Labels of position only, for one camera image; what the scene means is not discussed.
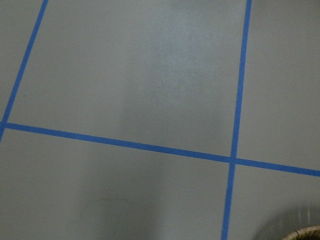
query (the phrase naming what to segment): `blue line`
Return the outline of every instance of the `blue line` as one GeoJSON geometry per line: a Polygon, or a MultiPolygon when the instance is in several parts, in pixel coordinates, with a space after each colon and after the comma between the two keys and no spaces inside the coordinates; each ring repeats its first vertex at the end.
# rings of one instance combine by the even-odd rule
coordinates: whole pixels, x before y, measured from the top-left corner
{"type": "MultiPolygon", "coordinates": [[[[246,6],[245,6],[244,23],[243,23],[239,75],[238,75],[238,88],[237,88],[237,94],[236,94],[234,125],[233,125],[232,144],[231,144],[231,158],[234,160],[237,157],[237,150],[238,150],[242,97],[243,97],[243,91],[244,91],[244,80],[245,80],[245,70],[246,70],[246,55],[247,55],[247,45],[248,45],[250,13],[251,13],[251,0],[247,0],[246,6]]],[[[235,170],[236,170],[236,164],[230,163],[229,173],[228,173],[228,182],[227,182],[226,194],[225,194],[221,240],[228,239],[230,214],[231,214],[231,207],[232,207],[232,193],[233,193],[234,180],[235,180],[235,170]]]]}
{"type": "Polygon", "coordinates": [[[191,158],[198,158],[198,159],[205,159],[205,160],[212,160],[217,162],[229,163],[230,158],[228,156],[220,156],[215,154],[209,153],[202,153],[190,150],[181,150],[177,148],[165,147],[165,146],[157,146],[157,145],[150,145],[132,141],[124,141],[124,140],[117,140],[112,138],[100,137],[100,136],[91,136],[67,131],[59,131],[59,130],[52,130],[47,128],[35,127],[35,126],[26,126],[14,123],[7,123],[5,125],[8,129],[14,129],[24,132],[31,132],[36,134],[44,134],[68,139],[77,139],[87,142],[94,142],[100,144],[108,144],[132,149],[140,149],[140,150],[147,150],[152,152],[158,153],[165,153],[165,154],[172,154],[172,155],[179,155],[191,158]]]}
{"type": "Polygon", "coordinates": [[[2,121],[1,121],[1,124],[0,124],[0,142],[1,142],[1,139],[2,139],[2,137],[4,135],[5,125],[8,122],[12,107],[14,105],[14,101],[15,101],[15,98],[16,98],[20,83],[21,83],[21,79],[22,79],[22,77],[24,75],[24,72],[25,72],[25,69],[26,69],[26,66],[27,66],[27,63],[28,63],[28,59],[29,59],[32,47],[33,47],[33,45],[35,43],[36,36],[37,36],[38,30],[39,30],[41,21],[43,19],[43,16],[44,16],[44,13],[45,13],[45,10],[46,10],[46,7],[47,7],[47,3],[48,3],[48,0],[43,0],[43,2],[42,2],[38,17],[36,18],[36,21],[35,21],[35,24],[34,24],[34,27],[33,27],[29,42],[28,42],[28,45],[27,45],[26,50],[25,50],[25,53],[24,53],[24,56],[23,56],[23,59],[22,59],[18,74],[16,76],[13,88],[11,90],[11,95],[9,97],[9,100],[8,100],[7,105],[6,105],[6,108],[5,108],[3,117],[2,117],[2,121]]]}
{"type": "Polygon", "coordinates": [[[229,163],[233,165],[242,165],[242,166],[248,166],[248,167],[255,167],[255,168],[262,168],[262,169],[268,169],[268,170],[276,170],[281,172],[320,177],[320,170],[301,168],[296,166],[288,166],[288,165],[281,165],[276,163],[247,160],[247,159],[234,158],[229,156],[220,156],[220,155],[215,155],[210,153],[182,150],[177,148],[150,145],[150,144],[137,143],[137,142],[131,142],[131,141],[116,140],[112,138],[91,136],[91,135],[72,133],[67,131],[47,129],[42,127],[9,123],[9,122],[5,125],[5,127],[7,129],[18,130],[18,131],[23,131],[28,133],[50,135],[55,137],[67,138],[67,139],[76,139],[76,140],[86,141],[86,142],[114,145],[114,146],[133,148],[133,149],[139,149],[139,150],[147,150],[147,151],[164,153],[164,154],[172,154],[172,155],[179,155],[184,157],[217,161],[217,162],[229,163]]]}

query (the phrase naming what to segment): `diagonal blue line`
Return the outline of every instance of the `diagonal blue line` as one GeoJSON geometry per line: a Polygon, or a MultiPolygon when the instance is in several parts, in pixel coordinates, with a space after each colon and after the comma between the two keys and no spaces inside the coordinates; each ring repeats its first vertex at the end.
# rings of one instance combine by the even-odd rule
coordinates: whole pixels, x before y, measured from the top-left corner
{"type": "Polygon", "coordinates": [[[45,14],[45,10],[46,10],[47,4],[48,4],[48,0],[43,0],[41,8],[40,8],[40,11],[39,11],[39,14],[38,14],[38,17],[36,18],[36,21],[35,21],[35,24],[34,24],[34,27],[33,27],[29,42],[28,42],[28,45],[26,47],[26,50],[25,50],[25,53],[24,53],[24,56],[23,56],[23,59],[22,59],[18,74],[16,76],[13,88],[11,90],[11,94],[10,94],[10,97],[9,97],[8,103],[6,105],[6,108],[5,108],[3,117],[2,117],[2,121],[1,121],[1,124],[0,124],[0,142],[1,142],[1,139],[2,139],[2,137],[4,135],[5,125],[8,122],[12,107],[14,105],[14,101],[16,99],[16,95],[17,95],[17,92],[18,92],[18,89],[19,89],[19,86],[20,86],[20,83],[21,83],[21,79],[22,79],[22,77],[24,75],[24,72],[25,72],[25,69],[26,69],[26,66],[27,66],[27,63],[28,63],[28,59],[29,59],[32,47],[33,47],[33,45],[35,43],[36,36],[37,36],[38,30],[39,30],[41,21],[43,19],[44,14],[45,14]]]}
{"type": "MultiPolygon", "coordinates": [[[[248,167],[254,167],[254,168],[262,168],[262,169],[276,170],[276,171],[287,172],[287,173],[320,177],[320,170],[314,170],[314,169],[308,169],[308,168],[302,168],[302,167],[296,167],[296,166],[281,165],[276,163],[234,158],[229,156],[221,156],[221,155],[215,155],[210,153],[189,151],[189,150],[183,150],[183,149],[177,149],[177,148],[171,148],[171,147],[163,147],[163,146],[137,143],[137,142],[131,142],[131,141],[123,141],[123,140],[117,140],[112,138],[91,136],[91,135],[85,135],[85,134],[79,134],[79,133],[73,133],[73,132],[67,132],[67,131],[47,129],[42,127],[9,123],[9,122],[5,125],[5,128],[28,132],[28,133],[55,136],[60,138],[75,139],[80,141],[114,145],[114,146],[120,146],[125,148],[133,148],[133,149],[146,150],[146,151],[152,151],[152,152],[158,152],[158,153],[164,153],[164,154],[172,154],[172,155],[179,155],[184,157],[230,163],[231,165],[242,165],[242,166],[248,166],[248,167]]],[[[232,168],[229,170],[231,173],[231,177],[229,180],[231,181],[234,176],[234,170],[232,168]]]]}
{"type": "MultiPolygon", "coordinates": [[[[244,23],[243,23],[239,75],[238,75],[238,88],[237,88],[237,94],[236,94],[234,125],[233,125],[232,144],[231,144],[232,159],[235,159],[237,157],[237,150],[238,150],[238,139],[239,139],[239,129],[240,129],[242,97],[243,97],[243,91],[244,91],[244,79],[245,79],[245,69],[246,69],[246,55],[247,55],[251,3],[252,3],[251,0],[246,1],[244,23]]],[[[235,180],[235,170],[236,170],[236,164],[234,162],[230,163],[229,173],[228,173],[228,182],[227,182],[226,194],[225,194],[221,240],[228,239],[230,214],[231,214],[231,206],[232,206],[232,194],[233,194],[234,180],[235,180]]]]}

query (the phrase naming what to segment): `gray surface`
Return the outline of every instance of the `gray surface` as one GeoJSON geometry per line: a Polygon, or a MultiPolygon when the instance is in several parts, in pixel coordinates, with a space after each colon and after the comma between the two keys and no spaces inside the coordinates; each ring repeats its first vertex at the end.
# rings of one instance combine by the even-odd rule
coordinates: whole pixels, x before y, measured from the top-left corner
{"type": "Polygon", "coordinates": [[[0,155],[0,239],[220,239],[226,163],[15,130],[0,155]]]}
{"type": "Polygon", "coordinates": [[[238,157],[320,169],[320,1],[252,4],[238,157]]]}
{"type": "Polygon", "coordinates": [[[0,4],[0,119],[24,57],[41,0],[2,0],[0,4]]]}
{"type": "Polygon", "coordinates": [[[319,207],[319,188],[319,177],[237,166],[228,240],[254,240],[259,231],[272,220],[276,223],[275,219],[287,210],[319,207]]]}
{"type": "Polygon", "coordinates": [[[50,1],[9,121],[228,156],[244,1],[50,1]]]}

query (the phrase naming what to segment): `floor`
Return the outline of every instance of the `floor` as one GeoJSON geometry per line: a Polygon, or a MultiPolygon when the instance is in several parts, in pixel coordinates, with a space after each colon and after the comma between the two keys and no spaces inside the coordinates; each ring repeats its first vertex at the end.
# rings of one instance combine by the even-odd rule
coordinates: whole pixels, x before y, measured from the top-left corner
{"type": "Polygon", "coordinates": [[[254,240],[320,200],[320,1],[5,0],[0,239],[254,240]]]}

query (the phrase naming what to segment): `blue tape strip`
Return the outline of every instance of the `blue tape strip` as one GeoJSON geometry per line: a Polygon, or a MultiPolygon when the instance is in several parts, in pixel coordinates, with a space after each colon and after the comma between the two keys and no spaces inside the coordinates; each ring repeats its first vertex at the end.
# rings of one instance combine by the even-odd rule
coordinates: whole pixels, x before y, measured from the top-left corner
{"type": "Polygon", "coordinates": [[[2,117],[2,121],[1,121],[1,124],[0,124],[0,142],[1,142],[1,139],[2,139],[2,137],[4,135],[5,125],[8,122],[12,107],[14,105],[14,101],[16,99],[16,95],[17,95],[17,92],[18,92],[18,89],[19,89],[19,86],[20,86],[20,83],[21,83],[21,79],[22,79],[22,77],[24,75],[24,72],[25,72],[25,69],[26,69],[26,66],[27,66],[27,63],[28,63],[28,59],[29,59],[32,47],[33,47],[33,45],[35,43],[36,36],[37,36],[38,30],[39,30],[41,21],[43,19],[44,14],[45,14],[45,10],[46,10],[47,4],[48,4],[48,0],[43,0],[41,8],[40,8],[40,11],[39,11],[39,14],[38,14],[38,17],[36,18],[36,21],[35,21],[35,24],[34,24],[34,27],[33,27],[29,42],[28,42],[28,45],[26,47],[26,50],[25,50],[25,53],[24,53],[24,56],[23,56],[23,59],[22,59],[18,74],[16,76],[13,88],[11,90],[11,94],[10,94],[10,97],[9,97],[8,103],[6,105],[6,108],[5,108],[3,117],[2,117]]]}
{"type": "Polygon", "coordinates": [[[171,147],[116,140],[112,138],[91,136],[91,135],[72,133],[67,131],[47,129],[42,127],[9,123],[9,122],[6,123],[5,127],[7,129],[18,130],[18,131],[23,131],[28,133],[50,135],[55,137],[67,138],[67,139],[76,139],[76,140],[93,142],[93,143],[115,145],[120,147],[147,150],[147,151],[164,153],[164,154],[172,154],[172,155],[179,155],[179,156],[190,157],[190,158],[217,161],[217,162],[229,163],[233,165],[237,164],[237,165],[248,166],[248,167],[255,167],[255,168],[262,168],[262,169],[268,169],[268,170],[276,170],[281,172],[320,177],[320,170],[301,168],[296,166],[287,166],[287,165],[280,165],[280,164],[268,163],[268,162],[262,162],[262,161],[234,158],[229,156],[220,156],[220,155],[197,152],[197,151],[189,151],[189,150],[182,150],[182,149],[171,148],[171,147]]]}
{"type": "MultiPolygon", "coordinates": [[[[236,94],[233,135],[232,135],[232,144],[231,144],[231,158],[233,159],[236,159],[237,150],[238,150],[238,139],[239,139],[240,118],[241,118],[241,109],[242,109],[242,97],[243,97],[243,91],[244,91],[251,3],[252,3],[251,0],[246,1],[244,23],[243,23],[239,75],[238,75],[238,88],[237,88],[237,94],[236,94]]],[[[221,240],[228,239],[235,170],[236,170],[236,165],[234,163],[231,163],[229,166],[228,182],[227,182],[227,188],[226,188],[226,194],[225,194],[221,240]]]]}

